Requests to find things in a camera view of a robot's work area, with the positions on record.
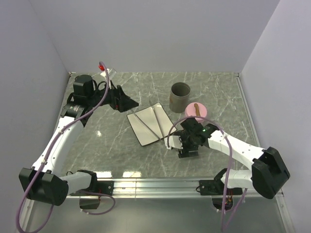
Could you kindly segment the pink lid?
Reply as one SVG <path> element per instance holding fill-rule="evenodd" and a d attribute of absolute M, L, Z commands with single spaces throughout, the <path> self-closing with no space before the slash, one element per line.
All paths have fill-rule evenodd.
<path fill-rule="evenodd" d="M 185 108 L 185 116 L 207 117 L 208 110 L 203 104 L 199 102 L 192 102 Z"/>

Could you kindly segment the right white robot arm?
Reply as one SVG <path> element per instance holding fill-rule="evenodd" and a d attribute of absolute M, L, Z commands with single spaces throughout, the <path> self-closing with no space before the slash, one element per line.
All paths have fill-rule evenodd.
<path fill-rule="evenodd" d="M 203 126 L 194 118 L 185 119 L 181 127 L 181 131 L 174 133 L 180 142 L 179 158 L 197 156 L 198 148 L 204 146 L 231 156 L 246 167 L 245 170 L 224 168 L 213 180 L 200 181 L 202 195 L 240 195 L 247 188 L 256 190 L 267 199 L 273 199 L 290 178 L 279 151 L 273 147 L 264 149 L 252 146 L 222 133 L 213 124 Z"/>

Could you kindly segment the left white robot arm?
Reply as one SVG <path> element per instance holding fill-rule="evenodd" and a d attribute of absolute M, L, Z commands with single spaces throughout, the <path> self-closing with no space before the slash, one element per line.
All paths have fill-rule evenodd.
<path fill-rule="evenodd" d="M 123 113 L 139 106 L 120 85 L 114 86 L 111 80 L 103 84 L 100 89 L 90 75 L 75 78 L 53 137 L 32 167 L 23 168 L 19 174 L 27 199 L 59 206 L 67 195 L 79 190 L 87 195 L 98 191 L 97 174 L 93 171 L 80 169 L 67 177 L 60 174 L 70 148 L 97 107 L 109 105 Z"/>

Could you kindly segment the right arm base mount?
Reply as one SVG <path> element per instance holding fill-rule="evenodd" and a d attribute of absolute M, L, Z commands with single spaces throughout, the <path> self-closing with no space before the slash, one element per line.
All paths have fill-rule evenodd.
<path fill-rule="evenodd" d="M 200 180 L 196 192 L 201 196 L 212 196 L 212 204 L 216 210 L 222 209 L 224 184 L 217 180 Z M 242 188 L 227 188 L 225 198 L 225 211 L 230 211 L 234 206 L 233 196 L 242 195 Z"/>

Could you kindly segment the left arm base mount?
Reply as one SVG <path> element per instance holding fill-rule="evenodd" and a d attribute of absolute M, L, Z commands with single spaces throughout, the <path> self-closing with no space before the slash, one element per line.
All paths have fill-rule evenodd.
<path fill-rule="evenodd" d="M 115 207 L 116 200 L 112 196 L 113 190 L 114 181 L 99 180 L 93 188 L 89 187 L 78 190 L 74 193 L 68 194 L 67 198 L 78 198 L 81 212 L 84 212 L 87 215 L 99 216 L 109 213 Z M 103 198 L 109 198 L 111 200 L 111 207 L 100 213 L 91 212 L 90 210 L 98 210 L 100 205 L 104 203 Z"/>

